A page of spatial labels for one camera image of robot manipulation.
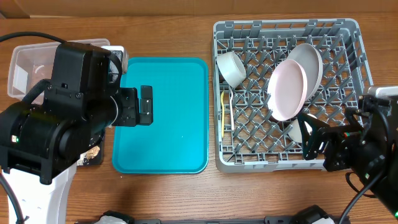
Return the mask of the white pink-rimmed plate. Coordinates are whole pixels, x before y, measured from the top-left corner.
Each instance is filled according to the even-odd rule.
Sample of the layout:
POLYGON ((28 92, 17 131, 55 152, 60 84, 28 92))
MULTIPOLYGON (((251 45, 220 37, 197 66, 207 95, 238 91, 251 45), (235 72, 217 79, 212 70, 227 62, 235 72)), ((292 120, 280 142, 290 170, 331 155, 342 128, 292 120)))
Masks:
POLYGON ((267 93, 270 95, 267 106, 274 119, 286 121, 295 117, 307 94, 307 76, 303 67, 292 59, 278 64, 270 77, 267 93))

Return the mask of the yellow plastic spoon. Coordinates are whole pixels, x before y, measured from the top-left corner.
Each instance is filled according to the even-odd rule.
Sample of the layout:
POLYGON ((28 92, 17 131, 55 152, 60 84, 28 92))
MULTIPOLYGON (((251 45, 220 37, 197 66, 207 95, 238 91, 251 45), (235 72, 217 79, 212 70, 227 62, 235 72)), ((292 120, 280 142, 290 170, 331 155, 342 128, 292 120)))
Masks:
POLYGON ((221 140, 224 138, 224 91, 221 92, 220 95, 220 104, 221 104, 221 140))

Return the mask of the grey bowl of rice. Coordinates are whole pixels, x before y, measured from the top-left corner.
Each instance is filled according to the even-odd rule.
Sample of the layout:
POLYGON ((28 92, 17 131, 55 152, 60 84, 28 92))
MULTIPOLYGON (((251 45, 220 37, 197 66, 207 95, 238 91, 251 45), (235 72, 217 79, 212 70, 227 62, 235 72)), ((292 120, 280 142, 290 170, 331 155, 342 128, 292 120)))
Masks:
POLYGON ((231 88, 236 88, 246 79, 246 70, 237 54, 227 52, 216 58, 221 75, 231 88))

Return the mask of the brown food scrap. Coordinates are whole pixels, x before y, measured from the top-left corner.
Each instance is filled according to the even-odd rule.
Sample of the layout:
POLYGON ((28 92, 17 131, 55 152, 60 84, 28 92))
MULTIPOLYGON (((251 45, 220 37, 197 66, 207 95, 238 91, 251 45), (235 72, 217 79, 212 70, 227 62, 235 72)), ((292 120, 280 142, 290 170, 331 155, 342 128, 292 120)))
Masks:
POLYGON ((94 159, 98 155, 99 152, 100 152, 100 147, 95 146, 95 147, 91 148, 89 151, 85 152, 86 158, 88 160, 94 159))

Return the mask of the grey plate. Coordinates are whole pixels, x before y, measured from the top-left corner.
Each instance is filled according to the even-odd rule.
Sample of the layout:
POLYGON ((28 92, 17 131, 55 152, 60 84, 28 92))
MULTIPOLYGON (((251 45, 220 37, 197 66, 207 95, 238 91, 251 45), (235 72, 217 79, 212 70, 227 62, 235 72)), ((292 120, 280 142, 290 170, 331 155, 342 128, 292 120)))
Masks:
POLYGON ((310 100, 320 86, 323 75, 322 58, 318 50, 310 44, 300 44, 289 54, 287 59, 301 65, 307 76, 306 101, 310 100))

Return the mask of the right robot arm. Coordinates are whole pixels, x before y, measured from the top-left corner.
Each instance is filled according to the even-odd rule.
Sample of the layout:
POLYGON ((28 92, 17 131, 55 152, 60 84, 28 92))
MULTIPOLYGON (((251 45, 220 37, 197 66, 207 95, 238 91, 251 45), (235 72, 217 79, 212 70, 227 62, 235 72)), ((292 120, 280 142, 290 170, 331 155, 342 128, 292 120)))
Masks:
POLYGON ((303 158, 323 154, 328 172, 351 169, 363 184, 342 213, 370 190, 397 215, 397 97, 363 95, 356 108, 347 108, 345 126, 330 126, 305 113, 297 116, 303 158))

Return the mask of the cream plastic cup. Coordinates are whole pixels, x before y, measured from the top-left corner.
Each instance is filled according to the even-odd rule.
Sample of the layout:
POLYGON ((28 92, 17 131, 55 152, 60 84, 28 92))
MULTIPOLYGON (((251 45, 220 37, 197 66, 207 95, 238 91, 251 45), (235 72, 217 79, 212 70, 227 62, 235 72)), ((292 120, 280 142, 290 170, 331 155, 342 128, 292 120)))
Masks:
MULTIPOLYGON (((292 129, 287 133, 289 138, 291 138, 291 140, 297 142, 297 143, 302 143, 302 133, 301 133, 301 129, 299 126, 299 121, 298 119, 295 119, 294 121, 291 122, 292 125, 292 129)), ((307 128, 307 131, 309 132, 309 134, 312 133, 312 128, 308 123, 305 123, 305 126, 307 128)))

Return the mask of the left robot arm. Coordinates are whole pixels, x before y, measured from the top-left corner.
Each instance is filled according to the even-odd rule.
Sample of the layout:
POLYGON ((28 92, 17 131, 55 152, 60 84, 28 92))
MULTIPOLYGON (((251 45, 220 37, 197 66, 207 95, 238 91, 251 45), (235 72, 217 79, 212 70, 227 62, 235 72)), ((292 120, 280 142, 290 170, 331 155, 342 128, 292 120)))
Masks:
POLYGON ((121 59, 94 45, 61 43, 51 78, 1 113, 10 223, 64 223, 80 156, 102 143, 108 126, 152 124, 152 87, 123 88, 121 59))

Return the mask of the white plastic fork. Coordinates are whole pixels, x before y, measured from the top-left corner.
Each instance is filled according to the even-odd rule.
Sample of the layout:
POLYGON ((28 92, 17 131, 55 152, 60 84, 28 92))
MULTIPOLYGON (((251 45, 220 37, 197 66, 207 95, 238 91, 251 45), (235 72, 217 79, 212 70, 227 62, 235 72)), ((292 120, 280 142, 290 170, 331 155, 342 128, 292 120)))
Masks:
POLYGON ((234 93, 233 89, 231 86, 228 87, 229 91, 229 110, 230 110, 230 121, 231 121, 231 132, 234 131, 234 111, 233 111, 233 98, 234 98, 234 93))

